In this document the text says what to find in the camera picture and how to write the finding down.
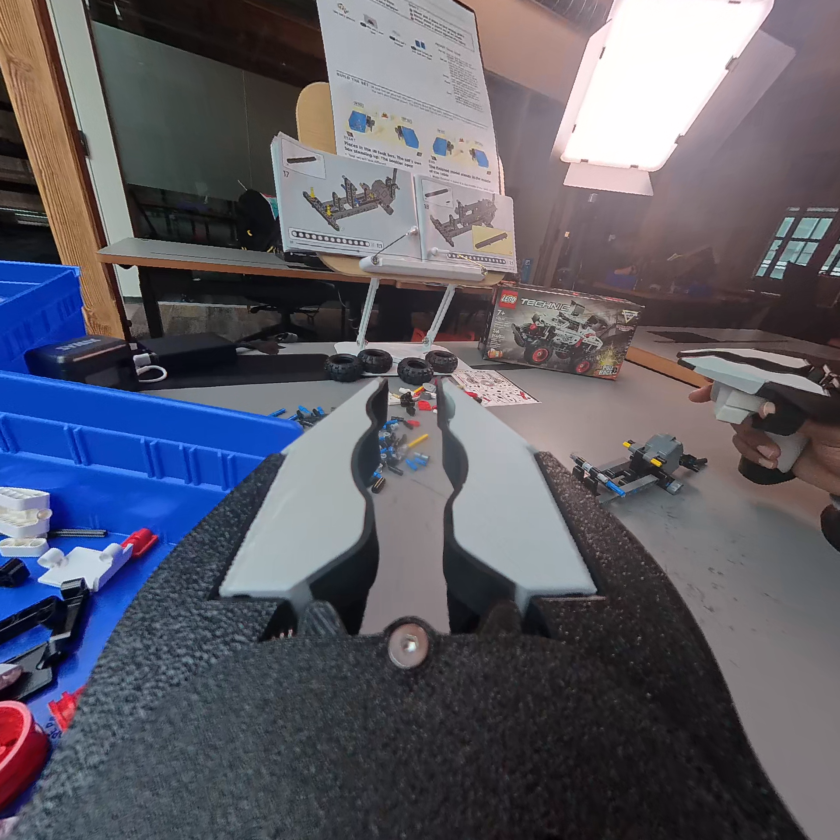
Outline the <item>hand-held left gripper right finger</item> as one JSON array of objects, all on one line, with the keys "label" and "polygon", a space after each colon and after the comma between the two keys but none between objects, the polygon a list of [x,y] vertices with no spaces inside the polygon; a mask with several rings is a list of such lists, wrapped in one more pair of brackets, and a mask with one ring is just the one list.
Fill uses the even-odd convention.
[{"label": "hand-held left gripper right finger", "polygon": [[448,378],[437,382],[448,595],[464,607],[593,596],[596,584],[537,460],[537,450]]}]

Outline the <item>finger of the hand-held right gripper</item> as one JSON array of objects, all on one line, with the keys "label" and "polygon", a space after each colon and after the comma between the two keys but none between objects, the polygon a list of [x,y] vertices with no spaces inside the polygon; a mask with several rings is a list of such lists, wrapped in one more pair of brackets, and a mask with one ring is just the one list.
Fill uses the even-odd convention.
[{"label": "finger of the hand-held right gripper", "polygon": [[713,360],[743,364],[758,370],[774,372],[809,372],[814,367],[813,362],[800,356],[734,348],[679,351],[677,360],[679,364],[693,366],[695,369],[699,364],[710,365]]},{"label": "finger of the hand-held right gripper", "polygon": [[810,378],[812,373],[820,374],[820,371],[809,364],[796,367],[775,365],[770,368],[756,364],[690,364],[689,368],[714,382],[710,391],[712,398],[730,392],[756,396],[762,388],[779,394],[796,392],[820,398],[834,397],[833,389],[820,385],[821,376],[816,381]]}]

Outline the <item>pile of blue black pins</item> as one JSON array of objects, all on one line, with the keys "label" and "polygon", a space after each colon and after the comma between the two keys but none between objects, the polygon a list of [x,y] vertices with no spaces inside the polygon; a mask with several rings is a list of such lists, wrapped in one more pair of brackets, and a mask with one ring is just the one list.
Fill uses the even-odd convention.
[{"label": "pile of blue black pins", "polygon": [[299,406],[289,418],[297,419],[303,435],[277,454],[277,477],[304,492],[323,490],[327,500],[350,500],[355,494],[369,498],[395,469],[416,472],[428,466],[423,452],[401,449],[408,440],[389,415],[387,394],[368,389],[326,413],[318,406]]}]

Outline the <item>partly built toy chassis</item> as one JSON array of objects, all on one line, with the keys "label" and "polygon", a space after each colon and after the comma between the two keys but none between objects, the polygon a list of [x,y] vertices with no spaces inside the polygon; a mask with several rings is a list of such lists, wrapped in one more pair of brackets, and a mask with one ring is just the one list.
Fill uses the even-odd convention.
[{"label": "partly built toy chassis", "polygon": [[600,466],[580,455],[570,456],[572,476],[600,502],[624,499],[650,487],[676,495],[683,487],[676,471],[687,469],[697,473],[708,463],[707,458],[687,453],[673,435],[657,434],[643,444],[628,439],[623,446],[625,459]]}]

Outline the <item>blue plastic bin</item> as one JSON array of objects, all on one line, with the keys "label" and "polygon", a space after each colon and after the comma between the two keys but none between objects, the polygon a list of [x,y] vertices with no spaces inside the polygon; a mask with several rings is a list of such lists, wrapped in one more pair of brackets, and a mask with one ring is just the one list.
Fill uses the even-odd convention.
[{"label": "blue plastic bin", "polygon": [[27,373],[25,353],[87,334],[80,269],[1,262],[1,371]]},{"label": "blue plastic bin", "polygon": [[[121,607],[57,742],[23,703],[21,739],[45,747],[2,816],[9,838],[279,838],[324,812],[317,741],[322,680],[350,643],[291,637],[285,597],[211,598],[270,489],[302,499],[291,455],[315,442],[292,422],[6,373],[2,443],[19,486],[59,511],[128,538],[147,528],[167,551]],[[315,689],[315,701],[307,690]]]}]

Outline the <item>grey desk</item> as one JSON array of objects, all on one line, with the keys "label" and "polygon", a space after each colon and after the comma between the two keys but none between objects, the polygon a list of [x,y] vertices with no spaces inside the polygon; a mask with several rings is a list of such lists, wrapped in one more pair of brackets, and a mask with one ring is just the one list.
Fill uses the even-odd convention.
[{"label": "grey desk", "polygon": [[419,666],[339,631],[263,643],[171,694],[137,737],[116,838],[804,838],[662,570],[538,465],[605,601],[499,602]]}]

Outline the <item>printed task sheet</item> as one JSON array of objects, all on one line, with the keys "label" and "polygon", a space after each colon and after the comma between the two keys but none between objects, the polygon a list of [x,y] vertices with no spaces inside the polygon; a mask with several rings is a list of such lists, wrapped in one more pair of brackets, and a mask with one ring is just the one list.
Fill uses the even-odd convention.
[{"label": "printed task sheet", "polygon": [[337,154],[501,193],[474,11],[318,1]]}]

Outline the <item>window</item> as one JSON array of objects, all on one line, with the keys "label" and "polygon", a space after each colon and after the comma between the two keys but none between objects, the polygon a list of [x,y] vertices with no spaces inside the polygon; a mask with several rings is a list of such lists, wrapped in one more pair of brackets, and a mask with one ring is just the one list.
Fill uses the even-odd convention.
[{"label": "window", "polygon": [[831,242],[831,248],[820,268],[824,277],[839,276],[838,238],[829,237],[832,224],[838,219],[838,206],[789,206],[770,238],[753,278],[775,283],[789,265],[807,266],[818,247]]}]

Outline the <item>toy sticker sheet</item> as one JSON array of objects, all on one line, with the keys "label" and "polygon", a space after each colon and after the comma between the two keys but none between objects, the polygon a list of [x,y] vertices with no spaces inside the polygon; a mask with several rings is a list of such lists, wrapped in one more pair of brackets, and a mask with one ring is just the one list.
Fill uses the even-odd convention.
[{"label": "toy sticker sheet", "polygon": [[450,378],[485,407],[525,406],[540,400],[523,391],[498,371],[457,369]]}]

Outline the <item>black office chair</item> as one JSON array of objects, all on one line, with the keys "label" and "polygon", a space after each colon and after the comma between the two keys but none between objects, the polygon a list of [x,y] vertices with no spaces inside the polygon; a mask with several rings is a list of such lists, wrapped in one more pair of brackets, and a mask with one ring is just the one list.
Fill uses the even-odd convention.
[{"label": "black office chair", "polygon": [[291,325],[291,315],[312,308],[319,308],[324,303],[335,299],[333,284],[317,280],[301,280],[293,278],[279,278],[269,284],[251,283],[242,291],[249,303],[255,304],[249,308],[278,312],[280,321],[260,331],[244,336],[246,342],[258,340],[288,341],[288,334],[294,330]]}]

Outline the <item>black power bank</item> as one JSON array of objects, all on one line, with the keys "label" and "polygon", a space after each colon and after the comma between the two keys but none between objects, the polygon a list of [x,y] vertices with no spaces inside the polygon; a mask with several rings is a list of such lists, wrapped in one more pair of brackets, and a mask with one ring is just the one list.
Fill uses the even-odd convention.
[{"label": "black power bank", "polygon": [[126,392],[140,389],[129,342],[88,335],[28,350],[28,372],[52,380],[98,385]]}]

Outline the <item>bright studio light panel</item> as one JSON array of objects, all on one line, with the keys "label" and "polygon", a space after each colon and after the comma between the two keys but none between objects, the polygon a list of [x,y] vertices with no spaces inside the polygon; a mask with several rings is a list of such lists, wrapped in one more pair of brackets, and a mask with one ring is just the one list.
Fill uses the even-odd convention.
[{"label": "bright studio light panel", "polygon": [[796,55],[772,1],[625,1],[589,38],[551,157],[563,186],[651,196],[710,164]]}]

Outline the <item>black backpack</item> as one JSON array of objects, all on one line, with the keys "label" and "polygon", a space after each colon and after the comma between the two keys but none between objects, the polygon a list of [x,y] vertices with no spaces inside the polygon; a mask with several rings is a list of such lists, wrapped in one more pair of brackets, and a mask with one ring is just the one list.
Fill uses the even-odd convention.
[{"label": "black backpack", "polygon": [[284,252],[280,220],[264,194],[244,190],[235,204],[235,222],[241,249],[280,256]]}]

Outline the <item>open instruction booklet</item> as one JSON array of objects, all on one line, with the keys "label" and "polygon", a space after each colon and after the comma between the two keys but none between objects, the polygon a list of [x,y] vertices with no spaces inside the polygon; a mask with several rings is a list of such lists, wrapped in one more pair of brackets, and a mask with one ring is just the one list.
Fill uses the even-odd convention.
[{"label": "open instruction booklet", "polygon": [[512,200],[435,176],[356,161],[279,133],[270,146],[284,249],[517,268]]}]

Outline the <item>red toy wheel hub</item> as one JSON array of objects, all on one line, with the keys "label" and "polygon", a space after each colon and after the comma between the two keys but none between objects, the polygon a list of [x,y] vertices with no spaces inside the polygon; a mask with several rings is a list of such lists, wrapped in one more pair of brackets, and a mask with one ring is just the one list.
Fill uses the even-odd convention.
[{"label": "red toy wheel hub", "polygon": [[1,806],[17,799],[44,769],[49,736],[21,702],[1,702]]}]

